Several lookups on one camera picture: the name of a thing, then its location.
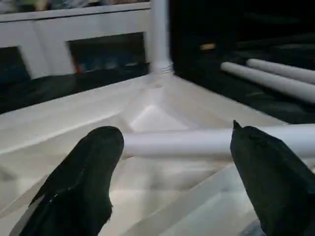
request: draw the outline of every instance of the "white cardboard structure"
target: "white cardboard structure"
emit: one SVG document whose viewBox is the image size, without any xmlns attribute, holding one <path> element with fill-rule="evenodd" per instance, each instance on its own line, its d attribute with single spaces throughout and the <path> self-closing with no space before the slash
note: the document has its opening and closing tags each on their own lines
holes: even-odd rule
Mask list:
<svg viewBox="0 0 315 236">
<path fill-rule="evenodd" d="M 0 192 L 2 236 L 9 234 L 47 175 L 93 128 L 112 125 L 130 135 L 231 129 L 234 119 L 241 125 L 286 125 L 173 76 L 168 55 L 166 7 L 167 0 L 152 0 L 152 74 L 0 116 L 0 189 L 5 189 Z M 238 206 L 241 202 L 247 206 L 246 212 L 247 209 L 252 210 L 235 168 L 219 173 L 214 179 L 208 179 L 232 164 L 228 153 L 178 154 L 180 155 L 122 158 L 111 184 L 113 215 L 101 231 L 101 236 L 153 236 L 162 235 L 163 232 L 166 232 L 163 235 L 185 235 L 179 233 L 185 232 L 184 224 L 175 223 L 185 216 L 188 217 L 186 219 L 189 225 L 196 223 L 195 220 L 189 220 L 189 215 L 199 209 L 198 206 L 211 201 L 212 196 L 216 196 L 218 201 L 208 205 L 207 211 L 196 215 L 203 217 L 208 227 L 216 227 L 217 234 L 211 235 L 220 235 L 220 230 L 226 231 L 226 227 L 222 225 L 220 228 L 217 224 L 221 219 L 217 218 L 217 214 L 229 215 L 224 221 L 229 223 L 229 226 L 239 223 L 232 221 L 233 216 L 239 215 L 238 211 L 230 211 L 234 208 L 228 206 L 222 209 L 220 203 L 227 200 Z M 240 189 L 242 193 L 226 197 L 220 194 L 222 191 L 230 191 L 229 189 Z M 174 200 L 176 201 L 172 205 L 166 207 Z M 155 227 L 149 227 L 152 225 L 152 219 L 154 225 L 158 226 L 157 230 Z M 195 225 L 196 228 L 193 234 L 203 229 L 199 228 L 199 225 Z M 198 235 L 209 235 L 209 232 L 204 229 Z"/>
</svg>

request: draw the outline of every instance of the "white panel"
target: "white panel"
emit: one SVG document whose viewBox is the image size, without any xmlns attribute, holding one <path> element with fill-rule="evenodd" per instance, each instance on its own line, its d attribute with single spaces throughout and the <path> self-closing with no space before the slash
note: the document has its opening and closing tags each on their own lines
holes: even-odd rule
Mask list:
<svg viewBox="0 0 315 236">
<path fill-rule="evenodd" d="M 74 73 L 68 41 L 146 32 L 149 10 L 116 12 L 36 22 L 54 75 Z"/>
<path fill-rule="evenodd" d="M 18 46 L 32 79 L 49 75 L 49 67 L 32 22 L 0 23 L 0 48 Z"/>
</svg>

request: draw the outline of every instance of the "white pipe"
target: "white pipe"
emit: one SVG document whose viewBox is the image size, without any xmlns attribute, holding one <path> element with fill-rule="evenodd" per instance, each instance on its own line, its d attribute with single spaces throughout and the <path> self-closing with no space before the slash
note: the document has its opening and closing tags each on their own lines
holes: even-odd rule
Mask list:
<svg viewBox="0 0 315 236">
<path fill-rule="evenodd" d="M 221 69 L 233 75 L 239 76 L 240 78 L 277 90 L 291 97 L 301 99 L 305 102 L 315 103 L 315 85 L 310 85 L 280 75 L 270 74 L 230 62 L 222 63 Z"/>
<path fill-rule="evenodd" d="M 247 66 L 266 72 L 282 75 L 309 84 L 315 84 L 315 71 L 295 66 L 283 65 L 265 60 L 249 59 Z"/>
<path fill-rule="evenodd" d="M 315 124 L 259 128 L 283 140 L 298 156 L 315 155 Z M 124 134 L 125 154 L 229 156 L 232 128 L 152 134 Z"/>
<path fill-rule="evenodd" d="M 169 56 L 168 0 L 152 0 L 152 63 L 151 71 L 159 76 L 172 75 Z"/>
</svg>

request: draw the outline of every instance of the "white rod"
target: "white rod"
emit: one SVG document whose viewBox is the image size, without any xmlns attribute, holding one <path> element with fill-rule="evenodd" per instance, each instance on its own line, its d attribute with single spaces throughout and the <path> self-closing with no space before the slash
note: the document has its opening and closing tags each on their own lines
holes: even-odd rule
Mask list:
<svg viewBox="0 0 315 236">
<path fill-rule="evenodd" d="M 249 59 L 247 66 L 266 72 L 282 75 L 309 84 L 315 84 L 315 71 L 265 60 Z"/>
<path fill-rule="evenodd" d="M 315 156 L 315 124 L 259 128 L 283 140 L 298 156 Z M 229 156 L 232 128 L 152 134 L 124 134 L 125 154 Z"/>
<path fill-rule="evenodd" d="M 229 72 L 240 78 L 255 82 L 283 94 L 301 99 L 305 102 L 315 103 L 315 85 L 310 85 L 280 75 L 270 74 L 246 66 L 224 62 L 221 64 L 223 71 Z"/>
<path fill-rule="evenodd" d="M 152 0 L 152 63 L 151 71 L 164 76 L 172 75 L 173 67 L 169 56 L 168 0 Z"/>
</svg>

